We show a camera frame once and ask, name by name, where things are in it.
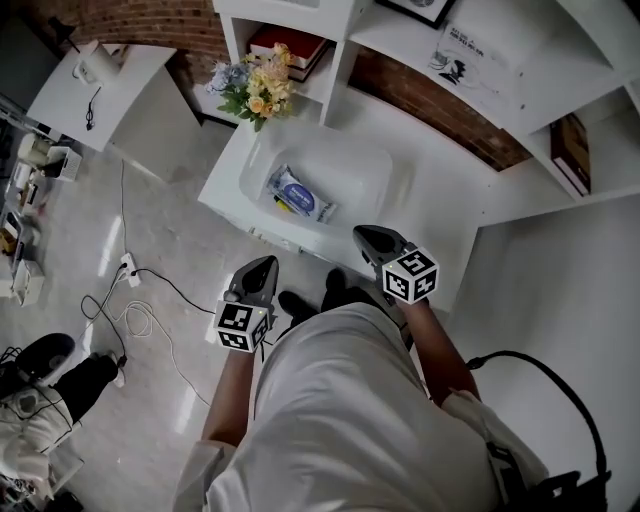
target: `black picture frame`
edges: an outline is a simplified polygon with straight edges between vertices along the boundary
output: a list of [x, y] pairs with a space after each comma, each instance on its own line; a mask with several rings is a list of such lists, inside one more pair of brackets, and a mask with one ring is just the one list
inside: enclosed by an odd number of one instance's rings
[[435, 28], [435, 29], [440, 28], [445, 18], [447, 17], [447, 14], [449, 14], [449, 11], [451, 10], [451, 7], [455, 3], [455, 1], [456, 0], [447, 0], [447, 3], [445, 3], [444, 6], [442, 7], [442, 10], [438, 14], [438, 17], [435, 19], [435, 21], [432, 21], [423, 16], [420, 16], [417, 12], [413, 12], [409, 9], [402, 7], [401, 5], [396, 4], [393, 0], [375, 0], [377, 4], [388, 7], [389, 9], [393, 9], [394, 11], [401, 12], [402, 14], [410, 16], [411, 18], [421, 21], [425, 25], [428, 25], [429, 27]]

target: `black pants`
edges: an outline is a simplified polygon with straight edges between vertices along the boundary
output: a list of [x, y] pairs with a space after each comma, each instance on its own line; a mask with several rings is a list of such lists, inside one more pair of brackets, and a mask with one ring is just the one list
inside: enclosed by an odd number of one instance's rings
[[[320, 307], [320, 312], [324, 313], [325, 311], [329, 311], [331, 309], [336, 309], [342, 306], [346, 306], [347, 304], [355, 304], [357, 302], [364, 302], [365, 304], [369, 304], [370, 306], [374, 306], [382, 311], [385, 315], [387, 314], [384, 309], [378, 304], [375, 300], [371, 298], [367, 292], [365, 292], [362, 288], [353, 287], [347, 288], [346, 290], [338, 290], [334, 292], [325, 293], [324, 299], [322, 299], [322, 306]], [[300, 325], [302, 322], [306, 322], [309, 318], [316, 316], [318, 313], [298, 316], [291, 319], [291, 327], [282, 333], [281, 336], [284, 336], [289, 330], [294, 327]]]
[[85, 359], [65, 373], [53, 386], [67, 404], [75, 423], [96, 403], [100, 394], [118, 375], [118, 367], [110, 357]]

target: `blue label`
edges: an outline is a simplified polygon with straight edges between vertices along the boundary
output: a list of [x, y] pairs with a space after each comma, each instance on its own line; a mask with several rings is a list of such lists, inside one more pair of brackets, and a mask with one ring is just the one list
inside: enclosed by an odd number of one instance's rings
[[286, 185], [284, 187], [285, 195], [294, 203], [298, 208], [305, 212], [312, 212], [315, 207], [315, 201], [311, 193], [302, 185], [297, 183]]

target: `marker cube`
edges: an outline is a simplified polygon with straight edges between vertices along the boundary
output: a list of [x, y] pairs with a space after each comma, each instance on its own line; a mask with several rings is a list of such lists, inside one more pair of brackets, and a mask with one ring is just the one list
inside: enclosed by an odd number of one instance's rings
[[223, 347], [253, 353], [271, 329], [269, 310], [221, 300], [214, 327]]
[[438, 287], [440, 266], [421, 247], [382, 267], [382, 289], [396, 299], [414, 304]]

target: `white kettle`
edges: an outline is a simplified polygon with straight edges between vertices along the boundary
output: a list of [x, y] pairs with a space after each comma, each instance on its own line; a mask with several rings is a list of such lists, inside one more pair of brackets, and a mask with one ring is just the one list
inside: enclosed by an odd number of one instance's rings
[[114, 82], [119, 72], [118, 63], [97, 40], [82, 48], [78, 63], [73, 68], [73, 76], [83, 84], [99, 84], [102, 87], [108, 87]]

